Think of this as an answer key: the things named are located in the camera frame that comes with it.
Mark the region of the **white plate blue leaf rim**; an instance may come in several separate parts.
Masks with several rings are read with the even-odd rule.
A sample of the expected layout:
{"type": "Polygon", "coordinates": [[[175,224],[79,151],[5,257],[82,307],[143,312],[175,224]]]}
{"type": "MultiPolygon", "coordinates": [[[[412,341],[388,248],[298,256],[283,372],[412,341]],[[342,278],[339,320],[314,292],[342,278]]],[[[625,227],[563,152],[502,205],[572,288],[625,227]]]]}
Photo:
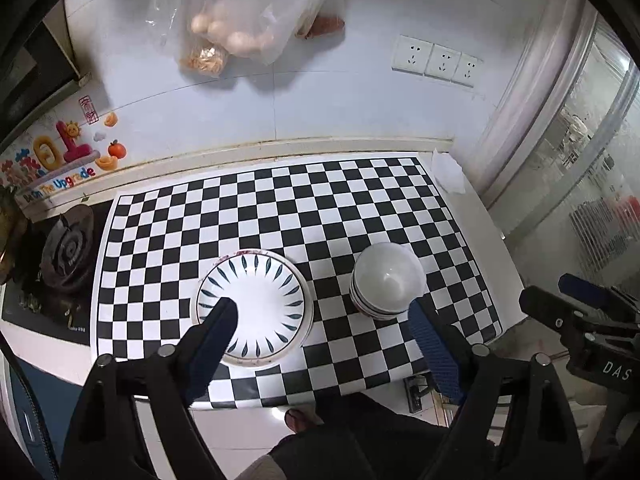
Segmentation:
{"type": "Polygon", "coordinates": [[[238,307],[238,327],[222,362],[264,370],[298,349],[314,320],[303,274],[287,258],[265,249],[243,249],[217,260],[191,300],[192,321],[205,321],[221,298],[238,307]]]}

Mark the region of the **plain white bowl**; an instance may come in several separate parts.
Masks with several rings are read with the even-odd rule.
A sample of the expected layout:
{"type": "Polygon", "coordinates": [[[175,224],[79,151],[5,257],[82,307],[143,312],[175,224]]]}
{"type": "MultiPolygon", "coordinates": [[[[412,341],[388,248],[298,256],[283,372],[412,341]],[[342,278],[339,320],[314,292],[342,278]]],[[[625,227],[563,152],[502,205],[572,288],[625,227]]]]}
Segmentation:
{"type": "Polygon", "coordinates": [[[367,247],[357,258],[349,297],[363,314],[390,321],[427,292],[423,266],[414,252],[395,243],[367,247]]]}

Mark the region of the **black white checkered mat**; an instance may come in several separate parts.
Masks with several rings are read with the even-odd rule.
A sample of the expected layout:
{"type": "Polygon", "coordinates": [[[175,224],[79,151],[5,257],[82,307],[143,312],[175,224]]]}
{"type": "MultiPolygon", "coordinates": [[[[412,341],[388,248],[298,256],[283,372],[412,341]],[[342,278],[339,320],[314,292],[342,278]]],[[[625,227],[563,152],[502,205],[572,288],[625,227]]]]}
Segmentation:
{"type": "Polygon", "coordinates": [[[117,194],[96,263],[92,353],[146,358],[228,297],[256,330],[231,339],[201,408],[270,408],[422,372],[408,318],[374,320],[349,295],[360,254],[385,242],[418,257],[427,303],[469,342],[501,333],[423,162],[390,155],[207,171],[117,194]]]}

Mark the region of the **person's foot in sandal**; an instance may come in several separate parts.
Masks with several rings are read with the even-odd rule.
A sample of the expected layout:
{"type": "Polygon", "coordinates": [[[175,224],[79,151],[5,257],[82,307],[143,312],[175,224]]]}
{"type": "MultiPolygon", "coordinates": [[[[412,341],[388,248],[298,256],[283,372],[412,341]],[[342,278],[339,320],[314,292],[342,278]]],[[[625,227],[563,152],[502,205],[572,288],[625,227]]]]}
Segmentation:
{"type": "Polygon", "coordinates": [[[284,414],[284,423],[293,434],[301,434],[302,432],[318,427],[323,424],[322,420],[314,414],[314,411],[305,408],[289,408],[284,414]]]}

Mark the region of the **frosted glass sliding door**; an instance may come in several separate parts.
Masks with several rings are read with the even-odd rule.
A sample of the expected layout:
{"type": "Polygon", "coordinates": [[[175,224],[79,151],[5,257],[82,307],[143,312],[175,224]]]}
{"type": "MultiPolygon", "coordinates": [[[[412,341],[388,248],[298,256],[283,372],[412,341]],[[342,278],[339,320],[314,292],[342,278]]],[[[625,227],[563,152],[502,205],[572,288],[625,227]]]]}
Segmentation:
{"type": "Polygon", "coordinates": [[[639,292],[639,69],[585,10],[560,76],[483,195],[525,284],[639,292]]]}

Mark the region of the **black gas stove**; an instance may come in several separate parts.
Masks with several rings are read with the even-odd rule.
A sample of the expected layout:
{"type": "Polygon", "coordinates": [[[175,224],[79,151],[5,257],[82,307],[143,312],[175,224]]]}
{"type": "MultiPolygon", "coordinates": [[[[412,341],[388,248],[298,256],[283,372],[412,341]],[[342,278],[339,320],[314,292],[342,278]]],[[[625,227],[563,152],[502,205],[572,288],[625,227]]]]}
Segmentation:
{"type": "Polygon", "coordinates": [[[111,204],[79,204],[28,227],[4,285],[3,321],[90,344],[93,279],[111,204]]]}

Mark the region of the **blue cabinet door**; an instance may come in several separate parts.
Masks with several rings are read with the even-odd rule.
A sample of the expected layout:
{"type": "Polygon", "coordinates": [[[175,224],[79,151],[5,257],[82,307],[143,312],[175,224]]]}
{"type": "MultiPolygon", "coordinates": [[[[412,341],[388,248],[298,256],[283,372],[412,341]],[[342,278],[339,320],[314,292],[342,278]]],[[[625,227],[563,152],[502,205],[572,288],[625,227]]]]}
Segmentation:
{"type": "MultiPolygon", "coordinates": [[[[43,372],[22,359],[17,359],[17,363],[20,364],[30,388],[32,388],[35,401],[40,407],[55,461],[59,464],[62,460],[66,434],[81,392],[81,386],[43,372]]],[[[9,393],[11,393],[14,415],[29,458],[43,478],[56,479],[46,447],[43,444],[42,431],[38,426],[37,416],[29,402],[27,392],[13,368],[10,369],[9,393]]]]}

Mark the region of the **stainless steel pot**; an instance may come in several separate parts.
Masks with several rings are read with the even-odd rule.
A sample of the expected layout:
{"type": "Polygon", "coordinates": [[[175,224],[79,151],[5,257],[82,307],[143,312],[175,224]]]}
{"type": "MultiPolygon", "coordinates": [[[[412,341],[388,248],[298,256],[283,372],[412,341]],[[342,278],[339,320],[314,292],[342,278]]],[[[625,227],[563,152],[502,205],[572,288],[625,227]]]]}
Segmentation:
{"type": "Polygon", "coordinates": [[[27,232],[28,219],[17,203],[15,195],[17,187],[8,185],[1,187],[0,217],[0,278],[1,284],[11,277],[15,266],[16,250],[27,232]]]}

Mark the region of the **plastic bag with eggs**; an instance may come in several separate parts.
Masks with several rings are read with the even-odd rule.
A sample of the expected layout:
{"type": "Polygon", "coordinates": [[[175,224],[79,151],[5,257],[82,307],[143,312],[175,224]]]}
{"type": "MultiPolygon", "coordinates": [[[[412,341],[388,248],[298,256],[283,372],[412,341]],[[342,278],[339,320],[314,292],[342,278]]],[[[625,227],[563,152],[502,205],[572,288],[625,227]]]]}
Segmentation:
{"type": "Polygon", "coordinates": [[[229,58],[268,66],[293,38],[344,32],[344,0],[150,0],[155,47],[186,72],[217,78],[229,58]]]}

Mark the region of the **colourful wall sticker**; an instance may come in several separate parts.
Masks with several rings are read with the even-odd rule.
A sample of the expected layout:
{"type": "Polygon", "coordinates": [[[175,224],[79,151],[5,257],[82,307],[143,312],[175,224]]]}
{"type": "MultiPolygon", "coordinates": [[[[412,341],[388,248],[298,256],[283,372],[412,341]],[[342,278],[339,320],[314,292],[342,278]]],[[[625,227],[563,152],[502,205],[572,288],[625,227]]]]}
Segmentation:
{"type": "Polygon", "coordinates": [[[81,91],[21,133],[1,153],[1,185],[21,207],[122,169],[124,134],[102,91],[81,91]]]}

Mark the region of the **white wall socket strip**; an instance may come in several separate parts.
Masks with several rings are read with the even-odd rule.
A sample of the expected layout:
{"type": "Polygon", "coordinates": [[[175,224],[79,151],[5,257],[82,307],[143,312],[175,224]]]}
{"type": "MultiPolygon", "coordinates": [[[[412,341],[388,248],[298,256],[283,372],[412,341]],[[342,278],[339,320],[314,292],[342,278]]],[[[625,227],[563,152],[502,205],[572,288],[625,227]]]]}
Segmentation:
{"type": "Polygon", "coordinates": [[[390,68],[473,88],[484,62],[475,56],[432,42],[399,35],[390,68]]]}

